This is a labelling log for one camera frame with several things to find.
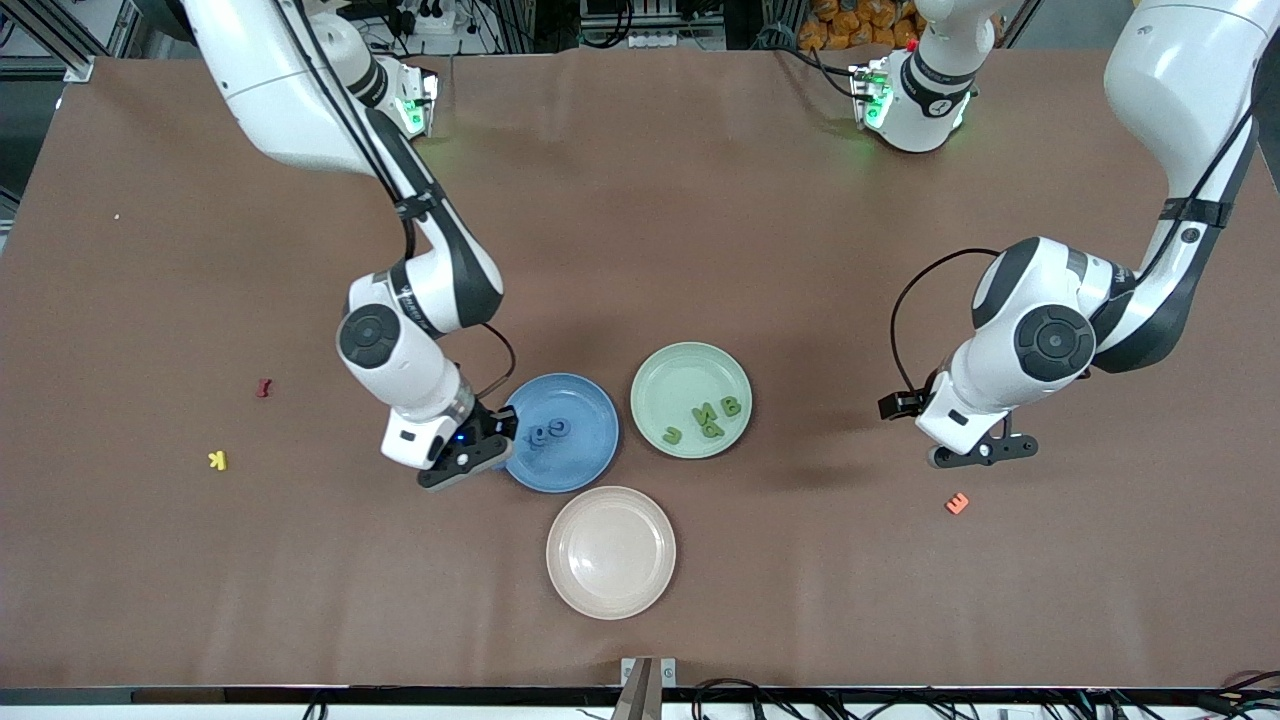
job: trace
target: white plate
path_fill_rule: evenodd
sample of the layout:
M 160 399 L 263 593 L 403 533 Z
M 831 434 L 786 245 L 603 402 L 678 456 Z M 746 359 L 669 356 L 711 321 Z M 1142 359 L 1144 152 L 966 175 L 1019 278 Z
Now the white plate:
M 653 605 L 676 570 L 671 520 L 631 488 L 584 492 L 547 537 L 547 571 L 564 602 L 588 618 L 621 620 Z

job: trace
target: white robot link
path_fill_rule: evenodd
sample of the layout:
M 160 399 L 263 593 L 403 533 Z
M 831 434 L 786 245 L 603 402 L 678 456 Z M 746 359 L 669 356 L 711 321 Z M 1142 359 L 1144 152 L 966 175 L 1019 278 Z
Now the white robot link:
M 916 0 L 928 27 L 914 50 L 851 67 L 860 127 L 908 152 L 928 152 L 964 122 L 978 69 L 996 45 L 991 15 L 1004 0 Z
M 1172 351 L 1196 286 L 1253 156 L 1254 70 L 1280 0 L 1146 0 L 1106 69 L 1112 111 L 1169 181 L 1139 270 L 1033 237 L 996 258 L 973 299 L 974 336 L 924 393 L 893 393 L 881 415 L 915 415 L 941 443 L 940 468 L 1021 457 L 1029 436 L 991 428 L 1089 365 L 1125 373 Z
M 378 178 L 404 224 L 406 259 L 351 284 L 337 334 L 342 361 L 390 406 L 383 454 L 417 468 L 428 489 L 509 457 L 515 413 L 485 409 L 435 342 L 488 322 L 502 277 L 408 145 L 398 110 L 380 104 L 378 63 L 326 61 L 326 46 L 351 51 L 358 33 L 332 14 L 308 22 L 298 0 L 187 0 L 186 9 L 214 82 L 259 150 L 297 168 Z M 416 233 L 431 245 L 417 256 Z

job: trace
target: table surface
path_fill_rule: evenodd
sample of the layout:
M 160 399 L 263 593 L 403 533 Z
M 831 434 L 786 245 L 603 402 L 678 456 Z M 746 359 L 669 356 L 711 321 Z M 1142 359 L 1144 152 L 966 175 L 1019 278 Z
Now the table surface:
M 1105 55 L 997 51 L 941 151 L 859 135 L 765 53 L 449 65 L 420 150 L 503 270 L 503 392 L 573 372 L 623 418 L 599 482 L 675 525 L 667 593 L 623 621 L 547 578 L 568 496 L 489 474 L 429 495 L 333 347 L 344 290 L 401 247 L 369 178 L 259 155 L 195 61 L 70 86 L 0 263 L 0 683 L 1217 684 L 1280 665 L 1280 197 L 1256 160 L 1185 337 L 1019 411 L 1033 460 L 932 470 L 882 423 L 887 320 L 919 268 L 1046 234 L 1137 264 L 1165 193 L 1107 111 Z M 969 332 L 980 259 L 905 304 L 916 379 Z M 751 377 L 730 452 L 630 421 L 652 351 Z M 483 329 L 443 341 L 484 384 Z M 273 397 L 255 397 L 257 379 Z M 225 450 L 229 469 L 206 454 Z M 943 503 L 965 492 L 959 516 Z

